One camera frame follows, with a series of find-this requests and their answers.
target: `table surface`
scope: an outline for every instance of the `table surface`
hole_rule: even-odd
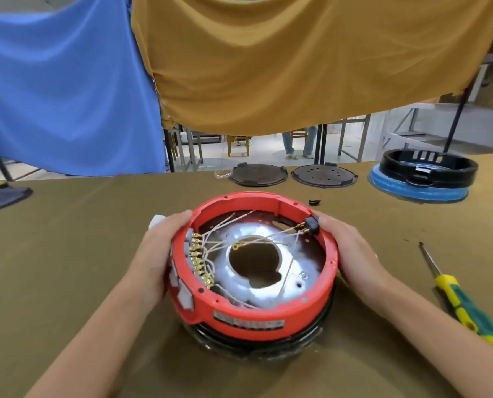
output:
[[[373,163],[342,164],[357,183],[335,190],[289,178],[263,190],[355,225],[383,265],[430,301],[425,242],[493,317],[493,154],[466,200],[418,204],[366,180]],[[21,182],[34,194],[0,210],[0,398],[24,395],[123,275],[154,214],[246,188],[212,172]],[[323,334],[301,355],[244,362],[200,348],[166,299],[151,313],[118,381],[119,397],[450,397],[452,387],[339,282]]]

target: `hanging fabric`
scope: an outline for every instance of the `hanging fabric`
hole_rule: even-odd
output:
[[[281,133],[462,89],[493,0],[133,0],[163,125]]]
[[[0,156],[83,176],[165,172],[127,2],[0,14]]]

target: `jeans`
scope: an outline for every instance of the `jeans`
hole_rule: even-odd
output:
[[[316,126],[307,127],[307,138],[305,139],[304,155],[311,155],[313,153],[314,139],[316,137]],[[293,139],[290,137],[290,131],[281,134],[283,138],[283,146],[285,147],[285,153],[293,153]]]

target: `screwdriver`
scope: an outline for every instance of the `screwdriver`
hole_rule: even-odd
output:
[[[453,307],[457,320],[464,327],[480,335],[493,345],[493,321],[490,320],[486,313],[475,306],[460,288],[454,276],[442,274],[442,271],[440,271],[422,242],[419,242],[419,247],[431,267],[436,285],[445,293],[449,304]]]

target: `hand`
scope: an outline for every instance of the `hand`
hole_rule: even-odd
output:
[[[145,233],[121,283],[141,294],[150,311],[165,293],[163,274],[176,232],[190,219],[190,210],[163,219]]]
[[[381,265],[376,254],[356,228],[321,212],[320,227],[331,233],[339,248],[341,273],[360,299],[376,313],[382,313],[382,292],[394,278]]]

